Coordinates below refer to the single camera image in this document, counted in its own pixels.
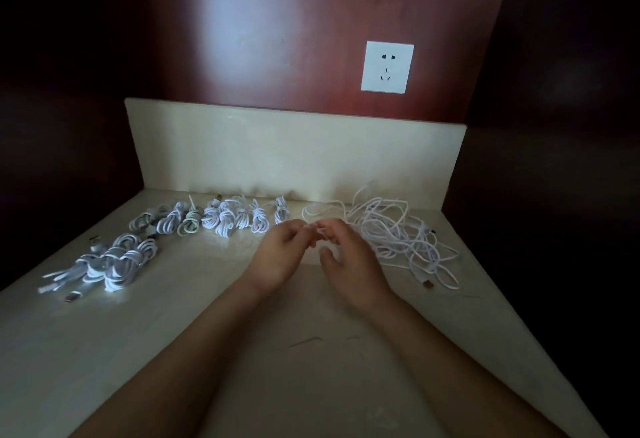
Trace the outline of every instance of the hand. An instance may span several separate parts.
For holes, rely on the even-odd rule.
[[[373,249],[341,219],[316,221],[324,238],[339,244],[342,260],[336,261],[329,248],[320,249],[320,264],[325,276],[341,296],[366,313],[394,293],[382,273]]]
[[[322,236],[303,220],[276,224],[264,235],[244,276],[266,294],[283,285],[300,265],[307,248],[316,247]]]

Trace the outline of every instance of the wall socket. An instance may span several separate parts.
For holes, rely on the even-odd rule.
[[[411,44],[368,41],[360,89],[404,94],[412,57]]]

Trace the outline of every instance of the white countertop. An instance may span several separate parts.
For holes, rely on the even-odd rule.
[[[200,205],[211,198],[194,195]],[[72,287],[37,294],[40,276],[68,268],[89,237],[111,241],[142,210],[177,200],[187,194],[140,192],[0,293],[0,436],[68,436],[240,276],[260,236],[201,229],[159,236],[156,258],[117,293],[97,286],[71,304],[62,299]],[[304,205],[290,202],[292,217]],[[426,290],[385,268],[391,287],[570,436],[605,436],[444,215],[413,213],[460,250],[447,266],[461,288],[434,280]],[[34,225],[43,238],[47,230]],[[254,320],[203,436],[444,436],[393,351],[324,280],[317,251]]]

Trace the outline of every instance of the forearm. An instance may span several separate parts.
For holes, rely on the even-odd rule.
[[[565,437],[400,297],[364,312],[398,350],[452,437]]]
[[[241,326],[264,297],[247,275],[236,280],[72,438],[194,435]]]

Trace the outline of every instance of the person's left hand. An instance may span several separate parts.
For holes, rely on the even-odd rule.
[[[268,294],[291,278],[307,248],[315,248],[321,239],[316,228],[303,220],[276,224],[264,235],[244,276]]]

